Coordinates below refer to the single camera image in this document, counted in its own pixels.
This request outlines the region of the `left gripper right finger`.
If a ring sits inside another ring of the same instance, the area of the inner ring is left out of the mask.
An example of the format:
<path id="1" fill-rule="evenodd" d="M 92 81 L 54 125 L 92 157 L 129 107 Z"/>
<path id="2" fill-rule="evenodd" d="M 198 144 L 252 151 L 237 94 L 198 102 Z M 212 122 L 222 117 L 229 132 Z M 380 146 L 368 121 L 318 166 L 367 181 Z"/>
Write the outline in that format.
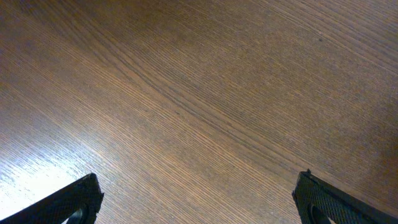
<path id="1" fill-rule="evenodd" d="M 309 170 L 299 173 L 292 197 L 304 224 L 397 224 L 396 217 L 337 189 Z"/>

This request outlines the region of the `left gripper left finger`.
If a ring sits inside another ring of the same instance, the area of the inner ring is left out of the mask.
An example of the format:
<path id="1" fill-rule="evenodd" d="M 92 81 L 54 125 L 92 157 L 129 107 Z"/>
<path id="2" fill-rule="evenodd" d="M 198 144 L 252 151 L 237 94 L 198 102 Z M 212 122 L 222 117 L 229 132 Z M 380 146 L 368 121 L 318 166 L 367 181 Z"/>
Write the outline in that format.
<path id="1" fill-rule="evenodd" d="M 94 223 L 103 197 L 96 174 L 90 173 L 1 220 L 1 223 Z"/>

